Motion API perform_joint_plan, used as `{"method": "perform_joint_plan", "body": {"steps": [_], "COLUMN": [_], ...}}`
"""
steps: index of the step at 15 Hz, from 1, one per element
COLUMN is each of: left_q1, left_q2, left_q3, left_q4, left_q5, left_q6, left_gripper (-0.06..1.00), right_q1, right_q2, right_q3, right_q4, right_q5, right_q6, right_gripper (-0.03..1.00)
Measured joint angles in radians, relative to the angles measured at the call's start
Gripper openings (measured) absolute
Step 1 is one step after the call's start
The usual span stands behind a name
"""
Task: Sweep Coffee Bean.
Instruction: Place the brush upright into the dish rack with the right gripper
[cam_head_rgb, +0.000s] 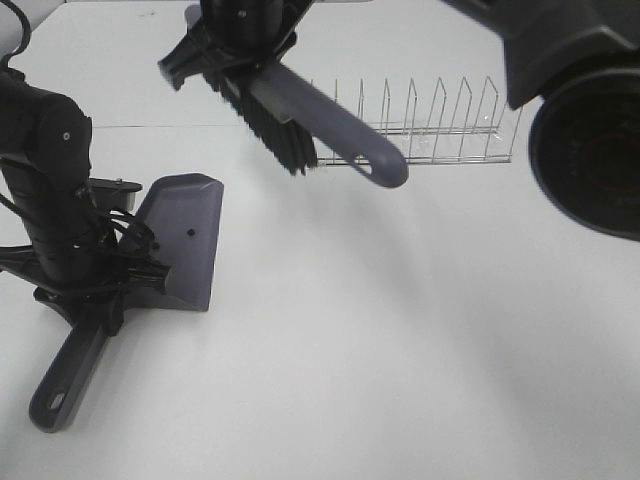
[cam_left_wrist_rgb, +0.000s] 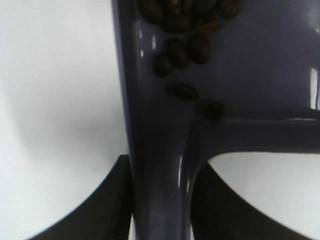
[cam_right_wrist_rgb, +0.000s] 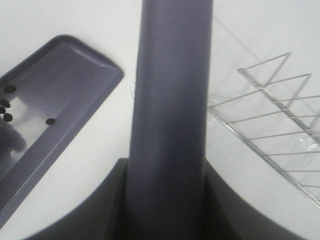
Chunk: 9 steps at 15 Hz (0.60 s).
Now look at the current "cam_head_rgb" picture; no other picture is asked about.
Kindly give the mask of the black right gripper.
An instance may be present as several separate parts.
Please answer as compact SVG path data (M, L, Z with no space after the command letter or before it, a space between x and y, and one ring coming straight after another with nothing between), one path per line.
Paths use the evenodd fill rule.
M297 41L311 1L201 1L185 11L187 35L158 62L174 91L204 72L258 68Z

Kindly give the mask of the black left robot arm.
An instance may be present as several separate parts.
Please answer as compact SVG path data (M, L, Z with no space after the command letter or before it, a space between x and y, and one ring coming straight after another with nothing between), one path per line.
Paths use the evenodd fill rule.
M125 298L141 287L164 291L168 266L155 260L155 234L124 199L136 183L93 179L92 121L70 97L29 85L22 72L1 72L1 202L19 216L30 240L4 247L1 268L36 286L71 324L99 308L99 324L116 335Z

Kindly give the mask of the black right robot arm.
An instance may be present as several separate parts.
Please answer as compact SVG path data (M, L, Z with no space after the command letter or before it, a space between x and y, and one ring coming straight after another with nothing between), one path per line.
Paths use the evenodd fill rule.
M507 101L541 97L528 152L551 203L577 223L639 237L639 5L635 1L458 1L504 46ZM291 173L322 142L370 181L402 185L400 150L283 65L307 1L202 1L159 62L180 88L202 76Z

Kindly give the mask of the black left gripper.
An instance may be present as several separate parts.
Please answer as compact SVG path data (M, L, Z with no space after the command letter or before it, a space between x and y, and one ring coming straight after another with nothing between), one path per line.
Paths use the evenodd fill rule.
M38 234L29 245L1 248L1 269L36 286L34 297L70 320L98 307L99 324L116 336L124 323L128 287L166 293L171 267L148 259L130 263L115 237Z

